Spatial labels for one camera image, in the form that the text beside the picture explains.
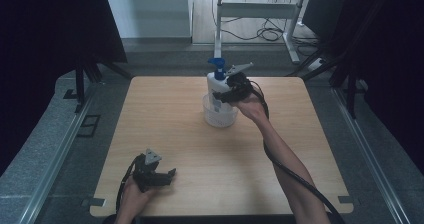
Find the clear plastic container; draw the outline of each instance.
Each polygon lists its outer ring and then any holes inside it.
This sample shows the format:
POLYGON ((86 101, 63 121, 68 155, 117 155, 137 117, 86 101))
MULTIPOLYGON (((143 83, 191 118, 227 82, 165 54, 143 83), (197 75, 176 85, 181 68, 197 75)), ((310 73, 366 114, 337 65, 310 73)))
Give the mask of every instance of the clear plastic container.
POLYGON ((216 112, 214 107, 211 107, 209 95, 210 94, 206 94, 203 97, 203 112, 206 122, 214 127, 231 126, 236 121, 238 109, 233 107, 229 111, 220 110, 219 112, 216 112))

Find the metal frame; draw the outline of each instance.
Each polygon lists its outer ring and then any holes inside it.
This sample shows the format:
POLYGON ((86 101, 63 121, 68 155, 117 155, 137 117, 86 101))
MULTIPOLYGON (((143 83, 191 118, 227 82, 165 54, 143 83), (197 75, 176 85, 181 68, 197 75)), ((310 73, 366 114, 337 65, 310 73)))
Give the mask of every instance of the metal frame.
POLYGON ((61 144, 57 147, 56 152, 53 155, 52 160, 50 161, 50 164, 47 166, 47 169, 44 171, 40 182, 37 184, 33 191, 33 194, 29 198, 29 201, 27 202, 19 219, 19 224, 35 222, 38 213, 40 212, 43 203, 46 200, 54 181, 56 180, 60 168, 62 167, 62 164, 65 161, 68 151, 71 148, 71 145, 75 139, 75 136, 78 133, 78 129, 81 126, 81 123, 83 122, 84 117, 93 102, 95 92, 95 87, 88 87, 87 96, 85 98, 85 102, 83 103, 80 109, 80 112, 75 114, 72 123, 69 125, 68 131, 62 139, 61 144))
POLYGON ((302 9, 303 0, 296 4, 269 4, 269 3, 223 3, 218 0, 216 12, 216 32, 214 57, 221 57, 221 18, 222 17, 248 17, 248 18, 279 18, 290 19, 288 31, 283 34, 291 60, 293 63, 300 62, 296 49, 292 44, 294 29, 302 9))
POLYGON ((332 94, 337 101, 340 112, 343 114, 346 124, 349 126, 355 142, 358 144, 358 148, 360 149, 364 160, 372 176, 374 177, 374 181, 377 184, 377 187, 380 190, 381 195, 383 196, 383 199, 393 216, 393 219, 397 224, 409 224, 410 221, 408 215, 406 214, 402 202, 397 196, 395 189, 384 174, 384 171, 377 161, 377 158, 375 157, 358 122, 352 118, 350 111, 345 107, 346 100, 343 97, 342 91, 340 88, 332 88, 332 94))

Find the white bottle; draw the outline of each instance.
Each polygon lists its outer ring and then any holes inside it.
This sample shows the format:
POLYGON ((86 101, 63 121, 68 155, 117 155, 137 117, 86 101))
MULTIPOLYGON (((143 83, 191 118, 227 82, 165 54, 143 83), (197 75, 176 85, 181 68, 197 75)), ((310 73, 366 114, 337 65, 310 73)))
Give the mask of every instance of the white bottle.
POLYGON ((216 112, 229 112, 233 107, 228 103, 222 103, 212 95, 214 92, 224 93, 230 91, 230 87, 227 85, 227 77, 225 76, 225 60, 223 58, 211 58, 208 62, 216 66, 215 71, 207 75, 210 105, 216 112))

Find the tabletop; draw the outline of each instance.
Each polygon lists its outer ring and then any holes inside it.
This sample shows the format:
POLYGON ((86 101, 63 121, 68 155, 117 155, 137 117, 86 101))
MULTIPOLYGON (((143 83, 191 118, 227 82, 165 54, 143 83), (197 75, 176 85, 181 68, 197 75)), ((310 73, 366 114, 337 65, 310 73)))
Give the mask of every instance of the tabletop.
MULTIPOLYGON (((265 93, 270 120, 340 213, 353 211, 349 196, 303 81, 297 77, 251 77, 265 93)), ((238 113, 226 128, 204 119, 206 77, 135 77, 131 81, 94 197, 93 216, 115 211, 120 180, 147 148, 162 156, 158 173, 176 168, 143 211, 144 216, 291 214, 262 137, 238 113)))

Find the gray floor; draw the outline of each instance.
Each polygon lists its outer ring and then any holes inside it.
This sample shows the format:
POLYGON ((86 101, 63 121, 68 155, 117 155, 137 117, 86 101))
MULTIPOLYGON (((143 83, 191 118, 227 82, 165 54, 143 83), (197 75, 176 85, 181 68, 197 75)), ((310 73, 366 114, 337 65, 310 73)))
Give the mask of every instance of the gray floor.
MULTIPOLYGON (((126 43, 128 64, 122 68, 138 76, 204 76, 211 71, 207 58, 212 46, 160 44, 141 46, 126 43)), ((223 57, 231 64, 254 62, 248 76, 284 76, 294 70, 284 46, 225 46, 223 57)), ((36 210, 35 223, 101 223, 89 213, 87 202, 96 184, 111 143, 114 128, 130 81, 100 65, 103 80, 90 84, 94 88, 87 115, 99 115, 93 137, 76 137, 60 167, 45 202, 36 210)), ((344 214, 346 223, 396 223, 354 136, 347 125, 335 95, 324 73, 308 81, 307 88, 328 138, 335 159, 353 199, 354 211, 344 214)), ((39 125, 22 151, 0 179, 0 223, 17 223, 32 200, 37 183, 62 142, 75 114, 75 100, 64 100, 68 89, 74 89, 73 73, 58 79, 56 94, 39 125)), ((402 203, 410 223, 422 223, 424 178, 369 110, 361 94, 356 99, 357 122, 402 203)), ((90 128, 80 128, 80 134, 90 128)), ((240 219, 162 219, 160 223, 291 223, 283 217, 240 219)))

